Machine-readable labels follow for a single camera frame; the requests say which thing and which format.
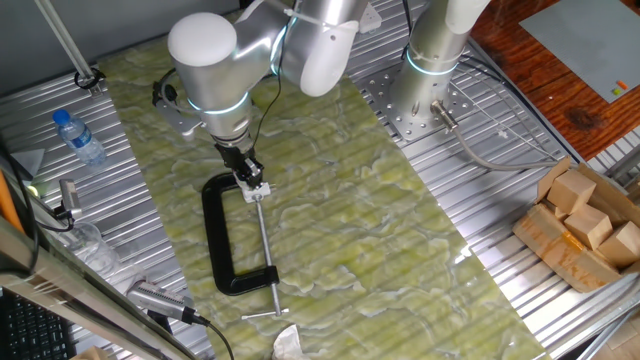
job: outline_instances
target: water bottle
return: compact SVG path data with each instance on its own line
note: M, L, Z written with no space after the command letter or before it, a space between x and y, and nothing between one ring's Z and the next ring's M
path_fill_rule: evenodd
M91 130L82 120L61 109L53 113L53 121L58 124L58 135L80 161L89 166L98 166L105 161L107 155L102 144L91 135Z
M102 239L95 225L76 222L71 231L58 235L67 249L120 293L126 293L138 280L146 279L141 266L120 263L120 256Z

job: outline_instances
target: metal bracket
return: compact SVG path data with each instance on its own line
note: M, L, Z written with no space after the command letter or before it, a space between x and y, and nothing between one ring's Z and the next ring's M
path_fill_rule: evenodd
M435 116L431 119L403 118L391 101L389 89L396 74L400 72L402 63L389 67L386 71L379 71L366 78L364 88L371 94L373 101L370 106L384 114L389 125L407 142L418 140L433 130L443 126L442 119ZM473 104L464 95L449 87L447 106L449 114L459 118L473 110Z
M156 103L156 109L186 141L191 141L195 138L195 129L202 124L200 119L187 118L180 115L177 110L165 104L164 100Z
M268 182L260 183L260 186L252 189L249 187L249 185L247 185L246 182L238 180L238 177L235 173L233 174L233 177L236 178L236 183L238 183L238 186L240 186L240 190L242 190L242 197L244 198L244 201L247 202L247 204L255 202L256 196L260 196L260 199L263 199L267 195L271 195L271 187L269 186Z

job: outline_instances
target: metal rod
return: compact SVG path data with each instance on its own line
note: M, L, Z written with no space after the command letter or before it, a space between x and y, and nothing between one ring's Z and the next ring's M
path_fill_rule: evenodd
M256 209L258 210L258 222L260 223L260 233L262 234L262 247L264 248L264 260L267 266L272 266L271 250L269 249L269 236L267 235L267 226L264 221L264 215L262 213L262 195L254 195L253 199L256 202ZM273 307L275 309L275 315L282 315L280 310L280 299L278 298L278 288L276 284L271 284L271 295L273 296Z
M283 313L283 314L284 314L284 313L288 313L288 312L289 312L289 309L282 309L282 313ZM254 318L257 318L257 317L273 316L273 315L276 315L276 312L275 312L275 311L269 311L269 312L266 312L266 313L253 314L253 315L242 315L242 316L240 317L240 319L242 319L242 320L248 320L248 319L254 319Z
M91 67L80 53L80 50L73 41L69 31L67 31L67 28L64 26L60 16L58 16L58 13L51 4L51 1L35 0L35 2L36 5L38 5L40 12L42 12L42 15L49 23L51 30L53 30L53 33L58 38L60 45L62 45L64 51L66 51L69 59L71 59L73 66L76 68L78 73L80 73L80 77L85 80L92 79L93 71L91 70Z

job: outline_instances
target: cable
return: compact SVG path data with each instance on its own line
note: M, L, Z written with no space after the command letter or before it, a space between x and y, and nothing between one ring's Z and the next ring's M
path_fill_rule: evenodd
M287 23L287 25L285 25L284 28L284 33L282 34L282 40L281 40L281 45L280 45L280 60L278 61L278 92L276 93L276 97L273 98L273 100L271 100L271 104L269 104L269 106L267 106L267 110L264 111L264 114L262 114L262 118L260 118L260 122L258 123L258 130L256 131L256 138L253 140L253 147L256 147L256 144L258 143L258 138L260 137L260 129L262 128L262 122L264 121L265 117L267 117L267 113L269 113L269 110L271 110L271 107L273 106L273 104L275 104L276 100L278 100L278 98L280 97L280 93L282 93L282 59L284 59L284 43L285 43L285 39L287 38L287 32L289 31L289 23Z
M173 69L169 70L162 77L162 79L160 79L159 83L160 83L160 94L162 95L162 101L164 101L164 103L167 104L168 107L170 107L170 108L172 108L174 110L178 110L178 111L183 112L183 113L187 113L187 114L200 114L200 113L202 113L203 111L199 111L199 110L196 110L196 109L193 109L193 108L188 109L188 108L179 106L179 105L174 104L173 102L167 100L167 90L166 90L167 82L173 75L175 75L175 73L176 73L176 69L173 68Z
M215 326L213 326L213 324L211 324L211 321L207 320L206 318L200 315L194 316L193 319L191 320L193 320L193 322L196 324L200 324L208 327L209 329L213 330L216 334L218 334L218 336L220 337L220 340L222 340L222 342L224 343L224 346L227 347L227 351L229 352L229 357L231 358L231 360L235 359L233 357L233 351L231 350L231 345L229 345L229 341L227 341L227 338L224 337L224 335L220 330L218 330L218 328L216 328Z
M409 8L409 1L402 0L402 6L404 7L404 15L407 17L407 27L409 28L409 36L413 31L413 21L411 21L411 9Z
M29 200L29 191L27 190L27 187L24 186L24 183L22 182L22 177L18 172L18 166L16 165L16 160L11 156L11 154L9 154L9 150L7 150L7 148L5 148L4 144L2 143L0 143L0 151L2 152L2 156L4 156L9 162L11 171L13 171L13 175L15 176L16 181L18 182L18 186L20 187L20 192L22 193L22 198L24 199L25 206L27 207L27 214L29 216L28 224L30 225L29 226L30 231L27 235L31 239L33 239L33 251L31 253L31 264L29 265L29 274L33 274L36 268L36 262L38 262L38 255L40 251L38 223L36 222L36 216L33 212L33 205L31 204L31 200Z
M489 64L488 62L482 61L482 60L480 60L480 59L478 59L476 57L473 57L471 55L461 54L460 56L464 57L466 59L469 59L471 61L475 61L476 63L485 66L487 69L489 69L489 70L493 71L495 74L497 74L497 76L496 76L496 75L493 75L493 74L489 73L487 70L481 69L481 68L479 68L477 66L473 66L473 65L467 64L467 63L462 62L462 61L458 62L458 64L466 66L466 67L471 68L471 69L475 69L475 70L487 75L488 77L498 81L503 86L505 86L508 90L511 91L512 94L514 94L518 98L518 100L520 100L520 102L522 104L524 104L524 106L527 108L527 110L529 110L529 112L531 114L533 114L540 121L540 124L542 124L543 127L547 128L553 134L553 130L550 129L549 126L545 125L545 119L543 119L542 116L540 116L540 114L538 113L538 111L529 103L529 100L526 97L524 97L524 95L520 92L520 90L515 85L513 85L504 76L502 76L500 71L498 71L498 69L496 69L495 66ZM574 157L574 159L576 161L580 162L580 160L578 158Z
M493 116L491 116L491 114L489 114L485 109L483 109L478 103L476 103L469 95L467 95L462 89L460 89L460 87L458 87L456 84L454 84L453 82L451 83L451 85L453 85L453 87L455 87L462 95L464 95L466 98L469 99L469 101L471 101L471 103L477 107L482 113L484 113L489 119L493 120L496 124L500 125L503 129L508 130L509 132L511 132L513 135L515 135L516 137L520 138L520 140L524 141L525 143L527 143L527 145L531 146L531 148L533 148L534 150L537 150L538 152L540 152L543 155L546 155L550 158L552 158L555 161L559 161L558 159L556 159L555 157L553 157L552 154L549 154L548 152L546 152L544 149L541 149L537 146L535 146L534 144L532 144L529 140L525 139L522 135L518 134L517 132L513 131L513 129L511 129L510 127L504 125L501 121L497 120L496 118L494 118Z
M494 164L492 162L486 161L485 159L481 158L476 153L474 153L457 127L453 128L451 131L458 138L458 141L460 141L460 145L462 145L462 148L464 149L464 151L473 159L473 161L475 161L476 163L478 163L478 165L485 167L487 169L498 170L498 171L517 171L517 170L536 169L541 167L553 167L558 165L557 161L541 161L541 162L534 162L534 163L521 164L521 165Z
M53 226L49 226L49 225L43 224L41 222L38 222L38 225L40 225L40 227L42 227L43 229L46 229L46 230L49 230L49 231L53 231L53 232L68 232L68 231L73 230L73 225L75 223L75 220L73 218L69 218L68 221L69 221L69 223L68 223L69 225L64 229L55 228Z

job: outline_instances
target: wooden block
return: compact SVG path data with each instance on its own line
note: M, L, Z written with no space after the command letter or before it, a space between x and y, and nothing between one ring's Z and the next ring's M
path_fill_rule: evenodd
M544 206L547 207L547 209L549 209L549 211L551 211L551 213L553 213L556 219L560 221L564 221L569 216L569 214L560 210L559 207L555 206L554 204L551 203L551 201L547 199L542 200L542 203L544 204Z
M571 215L589 201L596 183L575 170L569 170L553 180L547 199Z
M591 250L597 249L613 232L607 214L587 204L569 216L564 225Z
M605 240L598 250L616 267L625 268L640 260L640 229L628 222Z

